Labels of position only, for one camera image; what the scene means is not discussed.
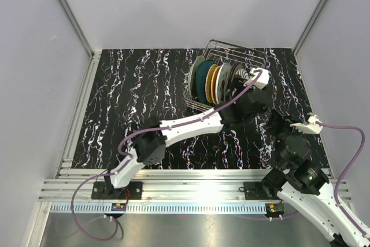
black marble surface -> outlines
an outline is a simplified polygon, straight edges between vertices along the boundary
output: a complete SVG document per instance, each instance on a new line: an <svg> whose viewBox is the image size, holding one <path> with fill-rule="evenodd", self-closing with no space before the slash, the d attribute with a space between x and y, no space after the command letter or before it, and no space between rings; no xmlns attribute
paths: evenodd
<svg viewBox="0 0 370 247"><path fill-rule="evenodd" d="M291 49L261 49L267 53L273 107L301 120L311 112ZM187 109L187 74L203 49L103 50L84 116L73 168L107 168L123 159L117 148L150 116L177 119ZM265 132L267 113L243 130L202 135L166 150L162 163L151 169L270 168L274 149ZM320 136L305 135L312 160L323 168L328 161Z"/></svg>

white cable clip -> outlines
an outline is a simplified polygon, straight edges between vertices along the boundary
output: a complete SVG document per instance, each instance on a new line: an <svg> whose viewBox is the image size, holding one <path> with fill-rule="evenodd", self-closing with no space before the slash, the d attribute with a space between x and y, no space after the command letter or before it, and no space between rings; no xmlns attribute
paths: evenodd
<svg viewBox="0 0 370 247"><path fill-rule="evenodd" d="M295 127L298 131L304 133L304 134L320 134L321 130L323 129L322 126L316 124L317 121L320 121L317 118L317 115L313 115L312 113L309 113L310 118L308 119L308 122L304 123L296 123L291 124L291 127Z"/></svg>
<svg viewBox="0 0 370 247"><path fill-rule="evenodd" d="M258 78L254 84L255 87L258 89L263 89L267 84L270 79L269 72L267 69L262 69L262 68L252 68L249 72L250 76L249 79L244 83L245 85L249 85L254 79L256 79L259 71L262 71L262 74L260 78Z"/></svg>

dish rack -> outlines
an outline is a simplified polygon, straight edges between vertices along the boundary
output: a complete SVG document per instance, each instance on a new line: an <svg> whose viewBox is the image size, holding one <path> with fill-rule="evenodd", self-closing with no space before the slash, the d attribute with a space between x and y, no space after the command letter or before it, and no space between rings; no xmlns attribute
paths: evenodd
<svg viewBox="0 0 370 247"><path fill-rule="evenodd" d="M225 62L229 62L231 65L242 64L248 72L254 67L265 69L267 60L267 54L264 52L214 39L209 41L203 56L205 60L212 60L217 65L222 65ZM188 87L185 88L184 97L186 105L190 108L201 112L212 108L212 106L202 104L196 98L194 99Z"/></svg>

gray wall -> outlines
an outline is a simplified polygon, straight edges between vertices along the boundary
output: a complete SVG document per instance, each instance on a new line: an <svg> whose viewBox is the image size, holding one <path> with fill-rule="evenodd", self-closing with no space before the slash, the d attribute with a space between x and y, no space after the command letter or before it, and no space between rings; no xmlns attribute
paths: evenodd
<svg viewBox="0 0 370 247"><path fill-rule="evenodd" d="M329 0L298 63L313 110L326 123L355 125L370 136L370 1ZM338 176L360 144L357 131L323 130ZM370 225L370 143L346 177L358 215Z"/></svg>
<svg viewBox="0 0 370 247"><path fill-rule="evenodd" d="M57 0L0 0L0 241L24 246L88 58Z"/></svg>
<svg viewBox="0 0 370 247"><path fill-rule="evenodd" d="M68 0L94 49L293 47L319 0Z"/></svg>

metal base plate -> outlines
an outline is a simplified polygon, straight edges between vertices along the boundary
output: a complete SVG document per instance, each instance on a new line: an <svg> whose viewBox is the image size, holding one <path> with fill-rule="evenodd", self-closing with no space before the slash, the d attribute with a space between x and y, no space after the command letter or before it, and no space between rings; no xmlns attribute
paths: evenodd
<svg viewBox="0 0 370 247"><path fill-rule="evenodd" d="M130 182L122 189L116 189L112 194L106 191L105 182L94 182L91 199L93 200L126 200L125 190L129 191L129 200L141 200L143 192L142 182Z"/></svg>

